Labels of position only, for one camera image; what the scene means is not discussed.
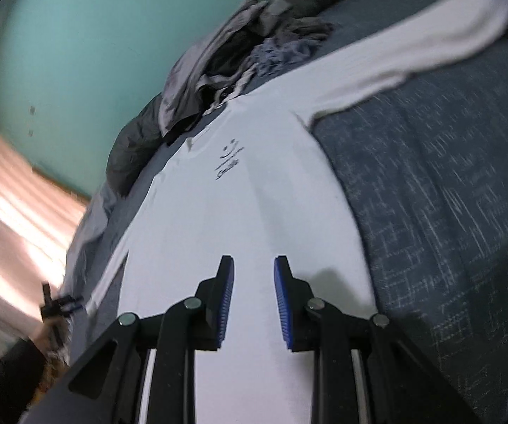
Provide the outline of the person's dark-sleeved left forearm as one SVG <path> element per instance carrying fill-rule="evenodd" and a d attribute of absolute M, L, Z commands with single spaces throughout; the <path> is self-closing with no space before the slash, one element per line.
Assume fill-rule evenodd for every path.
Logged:
<path fill-rule="evenodd" d="M 30 339 L 20 339 L 0 358 L 0 391 L 34 390 L 40 383 L 46 358 Z"/>

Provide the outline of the person's left hand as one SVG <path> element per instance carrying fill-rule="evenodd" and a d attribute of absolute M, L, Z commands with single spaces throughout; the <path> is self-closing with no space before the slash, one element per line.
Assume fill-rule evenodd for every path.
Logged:
<path fill-rule="evenodd" d="M 53 317 L 46 319 L 42 325 L 30 336 L 30 340 L 34 346 L 43 354 L 59 349 L 56 341 L 56 333 L 58 331 L 59 338 L 65 340 L 68 333 L 68 321 L 63 317 Z"/>

